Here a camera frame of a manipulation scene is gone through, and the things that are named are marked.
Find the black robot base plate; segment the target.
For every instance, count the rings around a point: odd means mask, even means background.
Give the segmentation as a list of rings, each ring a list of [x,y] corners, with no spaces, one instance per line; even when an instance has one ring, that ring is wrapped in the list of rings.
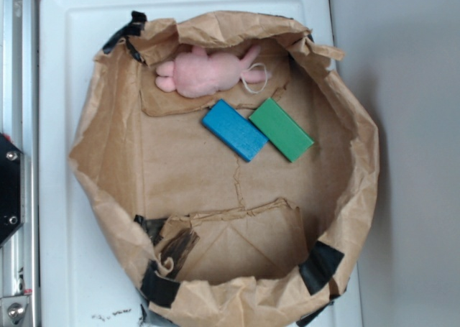
[[[24,155],[1,133],[0,213],[1,247],[24,223]]]

